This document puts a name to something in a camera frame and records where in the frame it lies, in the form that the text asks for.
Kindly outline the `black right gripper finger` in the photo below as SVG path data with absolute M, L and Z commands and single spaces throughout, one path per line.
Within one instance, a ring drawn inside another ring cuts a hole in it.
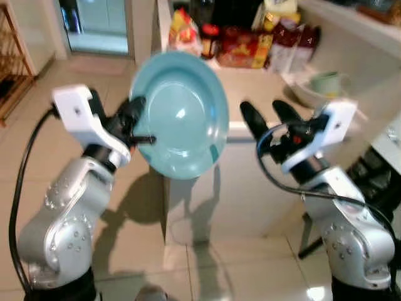
M 253 139 L 258 142 L 266 132 L 269 132 L 270 126 L 264 120 L 263 115 L 261 115 L 258 109 L 253 106 L 249 100 L 241 101 L 239 109 L 243 121 L 246 123 Z
M 303 118 L 301 118 L 301 115 L 286 101 L 275 98 L 272 102 L 272 107 L 281 123 L 287 126 L 287 128 L 303 126 Z

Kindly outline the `teal round plate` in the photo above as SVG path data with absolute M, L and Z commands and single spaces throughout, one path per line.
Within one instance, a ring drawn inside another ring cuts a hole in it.
M 228 98 L 217 73 L 179 51 L 153 55 L 135 73 L 129 97 L 144 99 L 133 129 L 138 151 L 164 177 L 200 177 L 217 163 L 229 134 Z

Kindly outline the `pale green mug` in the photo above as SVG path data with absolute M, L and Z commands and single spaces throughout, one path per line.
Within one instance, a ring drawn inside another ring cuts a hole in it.
M 344 97 L 349 86 L 348 75 L 338 71 L 325 71 L 310 77 L 309 88 L 324 97 Z

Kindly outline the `large red drink bottle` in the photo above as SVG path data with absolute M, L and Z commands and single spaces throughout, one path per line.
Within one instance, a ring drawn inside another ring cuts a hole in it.
M 273 26 L 273 43 L 269 52 L 269 69 L 275 73 L 287 72 L 292 60 L 293 48 L 301 36 L 299 22 L 284 16 Z

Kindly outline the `small red drink bottle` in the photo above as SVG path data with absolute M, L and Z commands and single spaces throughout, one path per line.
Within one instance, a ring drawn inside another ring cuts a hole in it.
M 310 62 L 312 55 L 317 50 L 321 39 L 320 26 L 305 26 L 301 31 L 300 41 L 297 45 L 293 63 L 302 68 Z

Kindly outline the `red yellow food box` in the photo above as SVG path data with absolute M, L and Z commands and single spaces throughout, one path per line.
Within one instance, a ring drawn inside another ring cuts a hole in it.
M 224 28 L 217 62 L 226 68 L 261 69 L 268 63 L 273 35 L 266 31 Z

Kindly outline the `white counter table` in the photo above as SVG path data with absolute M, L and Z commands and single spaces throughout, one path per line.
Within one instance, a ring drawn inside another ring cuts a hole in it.
M 306 74 L 337 71 L 349 80 L 348 98 L 357 103 L 345 140 L 326 149 L 326 158 L 351 166 L 399 116 L 401 40 L 398 28 L 380 24 L 351 9 L 301 0 L 303 20 L 323 32 Z M 196 241 L 280 235 L 303 214 L 300 198 L 275 188 L 255 160 L 255 143 L 242 121 L 239 103 L 249 100 L 270 123 L 278 122 L 275 98 L 293 102 L 289 80 L 266 69 L 209 66 L 220 78 L 229 104 L 229 137 L 218 163 L 202 176 L 166 181 L 166 241 Z

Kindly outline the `yellow red snack bag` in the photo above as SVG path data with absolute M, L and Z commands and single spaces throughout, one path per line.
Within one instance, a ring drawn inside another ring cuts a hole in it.
M 168 51 L 182 51 L 200 56 L 203 49 L 197 25 L 185 9 L 177 9 L 172 15 L 168 32 Z

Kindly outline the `dark sauce bottle red cap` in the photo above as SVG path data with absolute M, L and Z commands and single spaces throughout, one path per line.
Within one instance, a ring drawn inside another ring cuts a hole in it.
M 204 60 L 211 60 L 217 56 L 219 49 L 219 38 L 221 30 L 212 23 L 207 23 L 201 26 L 200 29 L 200 42 L 202 51 L 200 57 Z

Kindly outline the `black bag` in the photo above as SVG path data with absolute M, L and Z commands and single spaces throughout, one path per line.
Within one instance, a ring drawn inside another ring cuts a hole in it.
M 346 174 L 363 193 L 365 201 L 393 221 L 393 212 L 401 202 L 401 175 L 389 161 L 370 147 Z

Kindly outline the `glass door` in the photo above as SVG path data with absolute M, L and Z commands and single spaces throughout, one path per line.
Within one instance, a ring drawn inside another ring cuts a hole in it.
M 57 0 L 72 52 L 128 56 L 128 0 Z

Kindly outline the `yellow white food package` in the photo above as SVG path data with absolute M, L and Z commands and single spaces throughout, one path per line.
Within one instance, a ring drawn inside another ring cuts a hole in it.
M 278 24 L 295 29 L 301 22 L 298 0 L 264 0 L 263 28 L 272 31 Z

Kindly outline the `black metal leg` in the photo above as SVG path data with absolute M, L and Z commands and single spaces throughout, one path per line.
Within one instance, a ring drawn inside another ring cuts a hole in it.
M 323 239 L 315 237 L 317 230 L 315 229 L 313 220 L 310 218 L 308 213 L 304 213 L 301 219 L 303 219 L 303 232 L 301 232 L 297 256 L 299 259 L 306 259 L 312 255 L 313 252 L 323 246 Z

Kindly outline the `wooden rack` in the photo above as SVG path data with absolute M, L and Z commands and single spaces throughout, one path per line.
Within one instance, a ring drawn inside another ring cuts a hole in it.
M 0 3 L 0 128 L 34 83 L 9 5 Z

